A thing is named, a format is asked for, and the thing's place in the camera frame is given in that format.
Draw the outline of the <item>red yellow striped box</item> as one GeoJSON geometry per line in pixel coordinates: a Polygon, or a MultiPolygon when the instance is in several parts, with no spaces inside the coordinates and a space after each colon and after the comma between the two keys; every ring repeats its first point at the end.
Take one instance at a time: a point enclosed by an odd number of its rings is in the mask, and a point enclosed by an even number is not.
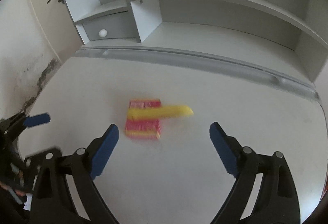
{"type": "MultiPolygon", "coordinates": [[[[136,99],[131,100],[129,109],[146,109],[161,107],[159,99],[136,99]]],[[[126,119],[124,133],[131,139],[154,139],[158,140],[161,135],[161,125],[159,119],[130,120],[126,119]]]]}

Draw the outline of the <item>yellow snack bag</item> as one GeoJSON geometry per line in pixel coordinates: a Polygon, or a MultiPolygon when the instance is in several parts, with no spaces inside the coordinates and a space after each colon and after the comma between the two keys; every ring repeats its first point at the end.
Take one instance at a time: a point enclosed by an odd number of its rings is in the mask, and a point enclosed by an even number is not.
{"type": "Polygon", "coordinates": [[[145,109],[129,109],[127,111],[127,118],[133,121],[184,117],[192,115],[194,115],[193,110],[186,105],[148,107],[145,109]]]}

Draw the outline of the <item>white desk hutch shelf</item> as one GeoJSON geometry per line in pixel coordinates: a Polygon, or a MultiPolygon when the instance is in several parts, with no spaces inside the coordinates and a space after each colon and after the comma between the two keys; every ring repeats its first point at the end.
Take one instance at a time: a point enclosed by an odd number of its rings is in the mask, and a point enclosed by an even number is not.
{"type": "Polygon", "coordinates": [[[179,49],[312,84],[327,64],[327,0],[64,0],[87,48],[179,49]],[[90,40],[82,22],[129,12],[136,37],[90,40]]]}

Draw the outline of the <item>grey drawer with white knob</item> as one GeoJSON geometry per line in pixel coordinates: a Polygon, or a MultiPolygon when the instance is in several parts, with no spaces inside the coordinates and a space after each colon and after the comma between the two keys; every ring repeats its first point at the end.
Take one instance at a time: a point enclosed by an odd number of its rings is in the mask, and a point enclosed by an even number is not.
{"type": "Polygon", "coordinates": [[[135,28],[129,12],[116,13],[82,22],[90,40],[135,38],[135,28]]]}

